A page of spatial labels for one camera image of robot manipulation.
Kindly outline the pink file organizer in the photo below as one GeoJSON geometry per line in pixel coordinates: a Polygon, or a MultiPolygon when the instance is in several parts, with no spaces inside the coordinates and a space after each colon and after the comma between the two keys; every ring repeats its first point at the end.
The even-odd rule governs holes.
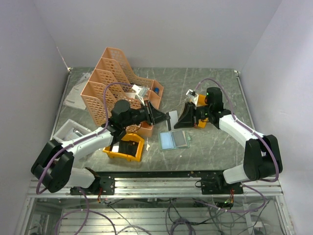
{"type": "Polygon", "coordinates": [[[111,110],[118,100],[127,100],[131,108],[140,108],[141,103],[134,97],[134,91],[130,86],[112,85],[105,90],[106,86],[113,82],[147,87],[149,91],[144,100],[151,101],[155,108],[159,108],[164,87],[155,79],[135,75],[124,52],[118,48],[107,47],[81,92],[81,97],[96,126],[99,127],[106,122],[106,114],[111,116],[111,110]],[[154,92],[155,87],[159,88],[159,95],[154,92]]]}

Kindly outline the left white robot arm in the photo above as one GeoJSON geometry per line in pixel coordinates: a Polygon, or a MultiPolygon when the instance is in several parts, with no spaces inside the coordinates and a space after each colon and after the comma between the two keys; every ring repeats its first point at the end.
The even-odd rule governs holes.
{"type": "Polygon", "coordinates": [[[157,110],[148,100],[139,109],[131,108],[126,100],[117,101],[111,117],[95,131],[63,143],[57,140],[46,143],[31,167],[31,173],[39,180],[36,193],[43,192],[41,185],[51,193],[58,192],[65,186],[81,188],[88,194],[97,193],[102,187],[100,176],[89,168],[74,168],[74,162],[121,141],[128,126],[142,122],[153,126],[169,118],[168,114],[157,110]]]}

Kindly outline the white credit card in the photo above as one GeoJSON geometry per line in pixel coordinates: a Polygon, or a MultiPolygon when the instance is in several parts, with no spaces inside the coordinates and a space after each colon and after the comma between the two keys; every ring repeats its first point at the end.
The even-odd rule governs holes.
{"type": "Polygon", "coordinates": [[[178,122],[178,112],[177,110],[169,111],[168,113],[169,119],[167,120],[167,128],[168,131],[172,131],[174,129],[174,125],[178,122]]]}

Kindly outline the yellow bin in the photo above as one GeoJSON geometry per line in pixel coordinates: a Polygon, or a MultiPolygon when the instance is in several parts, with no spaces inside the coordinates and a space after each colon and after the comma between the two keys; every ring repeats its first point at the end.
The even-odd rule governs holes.
{"type": "Polygon", "coordinates": [[[196,118],[198,119],[195,121],[194,127],[195,128],[205,128],[206,123],[209,122],[207,117],[207,110],[206,110],[206,96],[200,94],[198,97],[198,102],[196,105],[196,118]]]}
{"type": "Polygon", "coordinates": [[[103,152],[111,159],[120,158],[127,161],[141,161],[144,139],[137,134],[126,134],[118,143],[103,148],[103,152]]]}

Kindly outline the black credit card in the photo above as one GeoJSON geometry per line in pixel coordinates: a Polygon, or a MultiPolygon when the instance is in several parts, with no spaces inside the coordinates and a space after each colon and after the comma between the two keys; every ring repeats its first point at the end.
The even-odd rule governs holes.
{"type": "Polygon", "coordinates": [[[172,133],[173,141],[175,144],[175,147],[183,147],[187,146],[187,138],[185,135],[185,132],[182,130],[177,130],[172,133]]]}

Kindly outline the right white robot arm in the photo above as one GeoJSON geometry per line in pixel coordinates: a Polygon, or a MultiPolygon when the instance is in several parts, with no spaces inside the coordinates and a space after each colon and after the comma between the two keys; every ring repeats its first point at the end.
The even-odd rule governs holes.
{"type": "Polygon", "coordinates": [[[204,104],[199,105],[199,95],[188,90],[189,101],[174,128],[198,127],[200,122],[209,122],[217,129],[228,133],[245,150],[241,165],[223,171],[215,183],[216,190],[228,193],[234,183],[268,181],[273,176],[277,181],[283,170],[278,140],[274,135],[264,135],[240,121],[231,110],[224,108],[222,90],[210,87],[206,90],[204,104]]]}

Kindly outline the white bin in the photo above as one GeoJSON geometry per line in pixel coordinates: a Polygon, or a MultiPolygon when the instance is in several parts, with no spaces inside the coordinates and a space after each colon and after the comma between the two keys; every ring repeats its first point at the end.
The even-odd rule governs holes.
{"type": "Polygon", "coordinates": [[[70,141],[91,133],[91,130],[68,119],[60,129],[53,135],[58,142],[70,141]]]}

